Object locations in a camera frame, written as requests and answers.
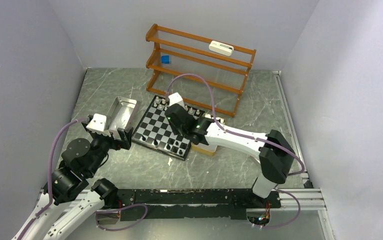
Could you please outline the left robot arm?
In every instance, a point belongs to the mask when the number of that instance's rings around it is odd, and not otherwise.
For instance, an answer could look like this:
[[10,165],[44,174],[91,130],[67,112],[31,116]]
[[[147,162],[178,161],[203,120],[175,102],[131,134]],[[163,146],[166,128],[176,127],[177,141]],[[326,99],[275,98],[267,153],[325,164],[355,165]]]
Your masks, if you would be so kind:
[[110,150],[130,149],[133,128],[120,128],[118,133],[120,139],[91,132],[92,141],[77,138],[69,143],[62,162],[50,173],[34,210],[13,239],[64,240],[98,210],[122,208],[118,188],[106,178],[98,179],[80,197]]

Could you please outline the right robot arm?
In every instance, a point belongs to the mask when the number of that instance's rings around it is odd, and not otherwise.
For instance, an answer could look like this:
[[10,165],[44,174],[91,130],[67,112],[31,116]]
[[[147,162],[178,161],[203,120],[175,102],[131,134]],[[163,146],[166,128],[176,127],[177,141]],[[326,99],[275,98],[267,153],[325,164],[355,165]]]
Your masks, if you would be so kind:
[[220,124],[215,118],[194,118],[177,103],[167,108],[165,116],[175,134],[195,145],[221,146],[258,160],[261,175],[249,194],[253,206],[262,207],[272,189],[286,182],[296,155],[279,131],[249,132]]

